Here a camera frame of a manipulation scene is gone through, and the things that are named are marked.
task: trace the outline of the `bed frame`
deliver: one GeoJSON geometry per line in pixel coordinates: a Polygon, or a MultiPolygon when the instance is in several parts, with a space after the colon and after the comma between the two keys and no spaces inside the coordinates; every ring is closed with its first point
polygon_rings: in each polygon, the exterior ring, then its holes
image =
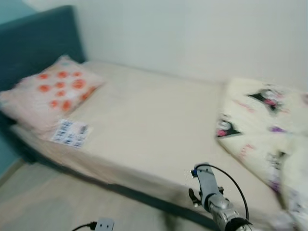
{"type": "MultiPolygon", "coordinates": [[[[79,63],[86,60],[72,6],[59,7],[0,25],[0,90],[9,90],[20,79],[41,72],[63,54],[69,55],[79,63]]],[[[0,112],[0,133],[2,133],[2,137],[27,162],[39,161],[56,170],[72,174],[163,210],[166,212],[164,213],[164,219],[168,230],[174,230],[176,225],[169,214],[184,217],[211,230],[218,230],[211,219],[189,209],[121,185],[107,184],[86,177],[74,170],[58,165],[18,138],[10,130],[11,125],[14,123],[15,121],[0,112]]]]}

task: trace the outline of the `black cable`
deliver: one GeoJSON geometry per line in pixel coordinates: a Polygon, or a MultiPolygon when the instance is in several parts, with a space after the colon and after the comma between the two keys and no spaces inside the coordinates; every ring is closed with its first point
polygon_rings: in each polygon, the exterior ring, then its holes
{"type": "Polygon", "coordinates": [[[88,224],[80,225],[77,228],[73,229],[72,231],[79,230],[83,227],[90,227],[91,230],[95,230],[96,225],[97,225],[97,222],[93,221],[93,222],[88,223],[88,224]]]}
{"type": "Polygon", "coordinates": [[[245,196],[240,188],[240,186],[236,183],[236,181],[227,173],[225,172],[224,170],[220,169],[219,167],[216,167],[216,166],[213,166],[213,165],[209,165],[209,164],[199,164],[197,165],[194,169],[195,170],[198,170],[198,167],[201,167],[201,166],[208,166],[208,167],[212,167],[212,168],[215,168],[217,170],[219,170],[220,172],[224,173],[227,177],[230,178],[230,180],[232,180],[232,182],[235,184],[235,186],[237,187],[238,191],[240,192],[241,194],[241,197],[243,199],[243,202],[244,202],[244,205],[245,205],[245,212],[246,212],[246,219],[249,220],[249,211],[248,211],[248,205],[247,205],[247,201],[245,199],[245,196]]]}

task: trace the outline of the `teal wall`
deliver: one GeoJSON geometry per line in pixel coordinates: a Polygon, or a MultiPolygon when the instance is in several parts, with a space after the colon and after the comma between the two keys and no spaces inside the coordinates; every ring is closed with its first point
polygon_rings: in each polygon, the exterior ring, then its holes
{"type": "MultiPolygon", "coordinates": [[[[21,18],[35,11],[21,0],[0,0],[0,24],[21,18]]],[[[13,149],[0,137],[0,176],[18,159],[13,149]]]]}

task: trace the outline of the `orange polka dot pillow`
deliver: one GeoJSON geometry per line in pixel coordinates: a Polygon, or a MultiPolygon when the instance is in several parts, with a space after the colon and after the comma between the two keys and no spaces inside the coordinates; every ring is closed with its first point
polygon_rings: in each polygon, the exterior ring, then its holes
{"type": "Polygon", "coordinates": [[[0,92],[0,109],[44,135],[104,82],[103,77],[62,56],[42,73],[25,77],[13,89],[0,92]]]}

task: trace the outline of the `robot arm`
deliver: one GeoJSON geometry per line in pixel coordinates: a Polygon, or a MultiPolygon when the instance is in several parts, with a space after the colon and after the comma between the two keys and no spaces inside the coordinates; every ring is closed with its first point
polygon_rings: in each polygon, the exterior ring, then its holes
{"type": "Polygon", "coordinates": [[[202,205],[211,213],[214,222],[221,231],[252,231],[252,224],[242,217],[233,204],[223,196],[223,188],[218,187],[215,175],[208,163],[195,166],[191,171],[192,177],[197,177],[200,183],[200,196],[198,200],[193,190],[189,189],[189,196],[194,206],[202,205]]]}

